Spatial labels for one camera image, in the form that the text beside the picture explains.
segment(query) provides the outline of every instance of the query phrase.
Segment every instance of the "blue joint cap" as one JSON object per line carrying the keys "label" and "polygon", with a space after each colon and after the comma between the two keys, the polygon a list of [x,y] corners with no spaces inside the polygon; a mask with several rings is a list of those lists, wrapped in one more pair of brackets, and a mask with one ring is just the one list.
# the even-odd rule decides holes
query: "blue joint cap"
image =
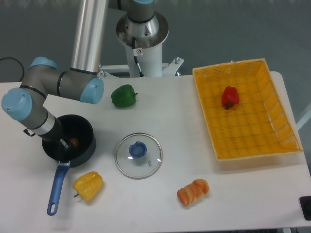
{"label": "blue joint cap", "polygon": [[139,4],[150,4],[152,3],[154,0],[134,0],[135,2],[139,3]]}
{"label": "blue joint cap", "polygon": [[138,159],[147,153],[147,147],[143,142],[136,142],[135,144],[130,145],[128,151],[134,159]]}
{"label": "blue joint cap", "polygon": [[96,77],[92,79],[84,88],[80,102],[96,104],[101,101],[104,94],[104,82]]}
{"label": "blue joint cap", "polygon": [[36,65],[46,65],[58,69],[58,65],[53,60],[50,60],[46,57],[36,57],[31,65],[28,67],[28,69]]}
{"label": "blue joint cap", "polygon": [[2,109],[14,120],[24,120],[33,107],[30,94],[25,89],[16,87],[2,98]]}

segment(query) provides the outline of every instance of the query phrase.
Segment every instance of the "white table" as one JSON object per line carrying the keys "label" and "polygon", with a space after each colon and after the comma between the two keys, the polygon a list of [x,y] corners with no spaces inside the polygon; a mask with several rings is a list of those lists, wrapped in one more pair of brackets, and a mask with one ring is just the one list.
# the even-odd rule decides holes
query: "white table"
{"label": "white table", "polygon": [[[272,72],[280,98],[294,123],[282,76]],[[38,136],[0,111],[0,232],[190,232],[310,226],[299,198],[311,195],[303,153],[217,162],[192,76],[105,81],[97,105],[48,96],[56,117],[78,114],[90,121],[97,139],[92,158],[65,177],[58,212],[46,214],[57,164]],[[123,84],[138,92],[132,108],[116,109],[110,95]],[[19,83],[0,84],[0,98]],[[163,147],[160,169],[144,180],[122,175],[114,161],[118,142],[131,133],[148,133]],[[97,171],[104,188],[90,203],[72,184]],[[205,179],[210,193],[190,208],[176,192]]]}

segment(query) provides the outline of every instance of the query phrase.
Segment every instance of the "toy bread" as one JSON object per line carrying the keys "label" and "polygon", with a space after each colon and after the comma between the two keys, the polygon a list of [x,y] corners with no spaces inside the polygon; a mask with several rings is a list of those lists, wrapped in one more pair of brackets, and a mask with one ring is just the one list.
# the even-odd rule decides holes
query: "toy bread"
{"label": "toy bread", "polygon": [[209,185],[205,180],[199,179],[177,191],[180,202],[188,206],[209,192]]}

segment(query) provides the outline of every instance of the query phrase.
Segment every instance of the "saucepan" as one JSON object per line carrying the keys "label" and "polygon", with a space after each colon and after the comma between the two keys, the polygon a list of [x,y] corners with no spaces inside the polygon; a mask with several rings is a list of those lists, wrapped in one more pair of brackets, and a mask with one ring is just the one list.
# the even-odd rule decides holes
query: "saucepan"
{"label": "saucepan", "polygon": [[60,143],[42,140],[46,154],[58,161],[47,210],[50,216],[57,212],[64,178],[69,168],[85,163],[96,148],[93,128],[85,118],[79,115],[64,115],[58,119],[62,123],[64,136],[70,139],[72,144],[66,149]]}

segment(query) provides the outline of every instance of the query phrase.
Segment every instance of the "plastic basket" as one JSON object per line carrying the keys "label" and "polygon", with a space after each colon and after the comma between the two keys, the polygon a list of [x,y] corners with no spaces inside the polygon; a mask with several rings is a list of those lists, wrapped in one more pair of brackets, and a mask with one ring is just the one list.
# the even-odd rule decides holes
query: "plastic basket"
{"label": "plastic basket", "polygon": [[[265,59],[194,68],[192,73],[217,160],[303,151]],[[240,96],[229,110],[221,103],[227,86],[236,87]]]}

